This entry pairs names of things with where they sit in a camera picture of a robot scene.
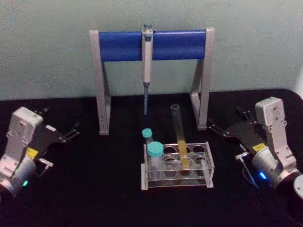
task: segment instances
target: black tabletop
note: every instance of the black tabletop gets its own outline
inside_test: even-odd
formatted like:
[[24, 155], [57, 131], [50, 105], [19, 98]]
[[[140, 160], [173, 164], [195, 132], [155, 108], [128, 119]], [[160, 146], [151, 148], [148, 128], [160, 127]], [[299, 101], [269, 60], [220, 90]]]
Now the black tabletop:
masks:
[[[208, 115], [223, 129], [241, 121], [235, 107], [254, 112], [255, 103], [275, 96], [283, 99], [288, 145], [303, 170], [303, 101], [289, 90], [212, 92]], [[208, 141], [213, 155], [214, 188], [204, 186], [151, 188], [141, 191], [143, 139], [175, 143], [170, 106], [179, 104], [187, 143]], [[0, 205], [0, 226], [299, 226], [290, 219], [288, 199], [258, 178], [248, 163], [258, 191], [244, 180], [235, 155], [237, 144], [224, 143], [212, 131], [198, 131], [189, 94], [153, 95], [148, 117], [143, 97], [113, 97], [109, 136], [98, 134], [95, 98], [62, 98], [0, 102], [0, 154], [13, 111], [50, 106], [45, 122], [65, 133], [75, 122], [81, 135], [64, 146], [51, 146], [44, 158], [54, 166], [39, 179], [30, 179], [17, 197]]]

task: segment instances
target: pipette stand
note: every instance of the pipette stand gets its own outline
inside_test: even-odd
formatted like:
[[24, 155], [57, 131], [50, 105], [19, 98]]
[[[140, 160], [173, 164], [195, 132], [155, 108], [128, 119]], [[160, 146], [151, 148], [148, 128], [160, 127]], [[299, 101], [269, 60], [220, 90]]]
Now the pipette stand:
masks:
[[166, 144], [161, 166], [153, 169], [144, 144], [144, 163], [141, 164], [141, 190], [155, 187], [204, 185], [213, 188], [214, 162], [208, 142], [190, 143], [187, 158], [190, 167], [182, 169], [177, 144]]
[[[141, 61], [142, 33], [141, 31], [113, 33], [91, 30], [89, 32], [89, 36], [91, 43], [93, 74], [95, 78], [96, 87], [96, 98], [100, 128], [99, 134], [108, 135], [111, 95], [108, 87], [105, 62]], [[197, 47], [197, 45], [193, 43], [200, 42], [202, 40], [205, 40], [205, 43], [203, 43], [203, 45], [201, 45], [198, 51], [196, 51], [195, 48]], [[213, 45], [214, 28], [206, 28], [203, 31], [197, 30], [154, 32], [152, 60], [197, 59], [196, 71], [192, 88], [190, 91], [190, 98], [198, 130], [207, 129], [206, 122], [209, 87], [212, 75]]]

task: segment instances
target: blue led light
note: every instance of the blue led light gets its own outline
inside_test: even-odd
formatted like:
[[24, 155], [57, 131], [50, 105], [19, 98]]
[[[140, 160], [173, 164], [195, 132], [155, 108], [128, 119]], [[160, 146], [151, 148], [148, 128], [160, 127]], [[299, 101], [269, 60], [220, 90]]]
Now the blue led light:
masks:
[[260, 175], [264, 180], [267, 179], [267, 177], [264, 175], [264, 173], [260, 172], [259, 175]]

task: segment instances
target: pipette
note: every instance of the pipette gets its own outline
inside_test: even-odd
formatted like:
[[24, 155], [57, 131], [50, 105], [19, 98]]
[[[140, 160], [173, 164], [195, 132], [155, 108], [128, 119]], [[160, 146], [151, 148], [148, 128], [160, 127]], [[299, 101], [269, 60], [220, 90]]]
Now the pipette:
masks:
[[187, 149], [186, 149], [186, 143], [185, 143], [185, 139], [184, 139], [180, 107], [179, 107], [179, 105], [174, 104], [170, 108], [171, 108], [171, 113], [172, 113], [172, 119], [174, 121], [182, 168], [188, 169], [189, 161], [187, 158]]
[[142, 30], [142, 79], [144, 85], [144, 116], [147, 115], [148, 87], [151, 81], [152, 70], [153, 31], [151, 26], [152, 25], [150, 24], [144, 24], [144, 28]]

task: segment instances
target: wall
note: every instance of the wall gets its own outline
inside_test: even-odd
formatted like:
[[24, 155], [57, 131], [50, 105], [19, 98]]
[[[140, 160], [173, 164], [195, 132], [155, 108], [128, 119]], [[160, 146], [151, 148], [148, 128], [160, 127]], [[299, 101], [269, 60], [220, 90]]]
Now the wall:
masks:
[[[302, 0], [6, 0], [0, 99], [95, 94], [88, 31], [216, 29], [212, 91], [292, 88], [303, 65]], [[155, 61], [151, 93], [188, 92], [195, 61]], [[139, 62], [107, 63], [113, 95], [142, 94]]]

